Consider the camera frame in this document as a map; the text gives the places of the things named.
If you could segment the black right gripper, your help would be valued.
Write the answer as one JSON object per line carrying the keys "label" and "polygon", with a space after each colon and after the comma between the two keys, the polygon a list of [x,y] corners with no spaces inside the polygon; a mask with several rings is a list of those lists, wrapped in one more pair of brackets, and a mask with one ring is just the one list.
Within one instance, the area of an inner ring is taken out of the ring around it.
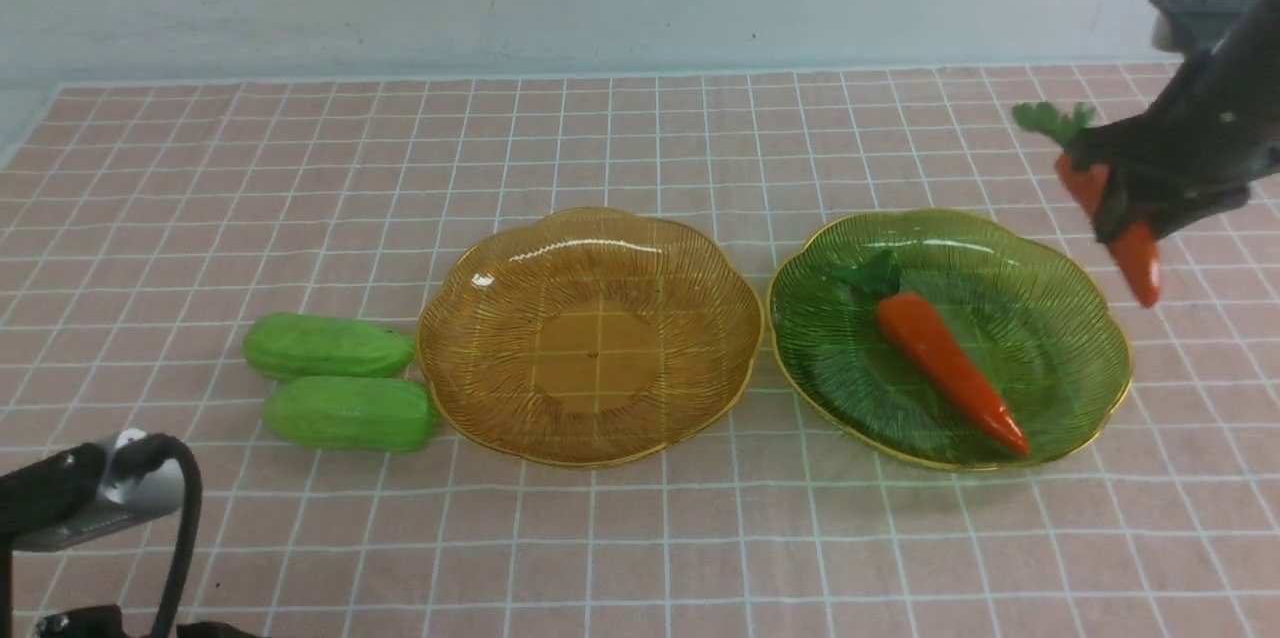
{"label": "black right gripper", "polygon": [[1100,243],[1140,219],[1161,241],[1244,208],[1251,183],[1277,173],[1277,50],[1193,53],[1146,110],[1084,128],[1066,151],[1102,178]]}

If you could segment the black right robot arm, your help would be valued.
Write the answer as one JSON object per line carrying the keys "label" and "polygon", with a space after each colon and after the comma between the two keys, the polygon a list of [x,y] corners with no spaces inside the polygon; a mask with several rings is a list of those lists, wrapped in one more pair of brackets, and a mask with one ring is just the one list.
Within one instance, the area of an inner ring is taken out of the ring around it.
{"label": "black right robot arm", "polygon": [[1279,0],[1149,0],[1180,67],[1142,113],[1068,142],[1076,170],[1108,172],[1094,237],[1162,240],[1244,208],[1277,174]]}

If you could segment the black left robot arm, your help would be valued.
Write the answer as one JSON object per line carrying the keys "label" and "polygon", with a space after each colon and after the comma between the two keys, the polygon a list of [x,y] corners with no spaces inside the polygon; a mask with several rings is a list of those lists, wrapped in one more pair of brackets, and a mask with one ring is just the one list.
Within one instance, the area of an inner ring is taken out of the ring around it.
{"label": "black left robot arm", "polygon": [[83,443],[1,479],[1,539],[8,550],[52,552],[59,527],[93,505],[108,470],[105,448]]}

